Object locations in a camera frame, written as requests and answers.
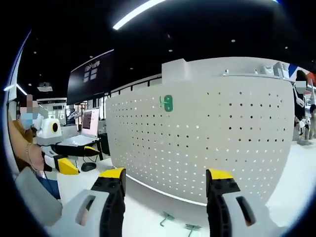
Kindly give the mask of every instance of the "face mask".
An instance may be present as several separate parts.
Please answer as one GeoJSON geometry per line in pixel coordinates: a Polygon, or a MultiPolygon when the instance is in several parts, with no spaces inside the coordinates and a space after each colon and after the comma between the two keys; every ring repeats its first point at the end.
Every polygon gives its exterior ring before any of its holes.
{"type": "Polygon", "coordinates": [[[295,87],[296,87],[297,93],[304,94],[306,91],[306,81],[296,81],[295,87]]]}
{"type": "Polygon", "coordinates": [[[33,124],[33,113],[21,113],[20,120],[24,130],[30,129],[33,124]]]}

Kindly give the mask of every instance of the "metal hook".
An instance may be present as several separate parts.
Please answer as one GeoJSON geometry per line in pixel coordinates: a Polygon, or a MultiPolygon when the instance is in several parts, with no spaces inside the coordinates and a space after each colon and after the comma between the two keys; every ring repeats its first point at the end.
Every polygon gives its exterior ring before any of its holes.
{"type": "Polygon", "coordinates": [[[193,229],[194,229],[194,227],[192,227],[192,228],[191,228],[191,231],[190,231],[190,233],[189,233],[188,237],[190,237],[190,236],[191,236],[191,233],[193,232],[193,229]]]}
{"type": "Polygon", "coordinates": [[[171,215],[169,215],[168,213],[163,212],[163,214],[164,214],[166,217],[164,218],[163,221],[160,222],[160,225],[161,225],[162,227],[164,227],[163,222],[164,222],[165,220],[167,220],[167,219],[173,220],[173,219],[174,219],[174,217],[171,216],[171,215]]]}
{"type": "Polygon", "coordinates": [[[161,225],[162,227],[164,227],[163,222],[168,218],[168,216],[169,216],[169,215],[167,215],[166,218],[164,218],[163,221],[160,222],[160,225],[161,225]]]}
{"type": "Polygon", "coordinates": [[[186,228],[190,230],[190,233],[188,235],[188,237],[190,237],[191,233],[193,232],[193,230],[198,230],[198,229],[201,228],[201,226],[195,226],[195,225],[186,224],[186,228]]]}

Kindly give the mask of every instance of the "laptop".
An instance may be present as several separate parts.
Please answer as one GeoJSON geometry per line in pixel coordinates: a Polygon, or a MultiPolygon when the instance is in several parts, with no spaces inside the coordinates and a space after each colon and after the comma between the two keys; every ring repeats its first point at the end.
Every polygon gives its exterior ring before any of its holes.
{"type": "Polygon", "coordinates": [[[82,117],[81,134],[67,138],[58,144],[64,146],[85,146],[98,141],[99,113],[100,107],[85,110],[82,117]]]}

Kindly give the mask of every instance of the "yellow shirt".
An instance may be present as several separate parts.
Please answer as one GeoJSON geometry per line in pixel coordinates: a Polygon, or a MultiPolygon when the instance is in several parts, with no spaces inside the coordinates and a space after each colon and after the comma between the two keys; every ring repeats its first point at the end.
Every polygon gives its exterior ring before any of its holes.
{"type": "MultiPolygon", "coordinates": [[[[27,140],[29,143],[33,143],[33,132],[31,129],[28,129],[27,131],[24,131],[22,126],[19,124],[17,120],[12,121],[16,129],[21,133],[21,135],[24,137],[25,140],[27,140]]],[[[15,156],[15,162],[18,166],[19,171],[22,171],[25,167],[30,166],[28,163],[26,163],[24,160],[20,159],[19,157],[15,156]]]]}

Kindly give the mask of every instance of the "jeans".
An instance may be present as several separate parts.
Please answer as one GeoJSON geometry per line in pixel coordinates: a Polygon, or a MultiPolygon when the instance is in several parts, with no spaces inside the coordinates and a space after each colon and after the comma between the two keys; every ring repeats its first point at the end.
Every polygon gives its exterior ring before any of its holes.
{"type": "Polygon", "coordinates": [[[56,199],[60,199],[60,194],[58,190],[58,183],[56,180],[44,179],[40,176],[36,176],[40,183],[46,188],[46,190],[52,194],[52,196],[56,199]]]}

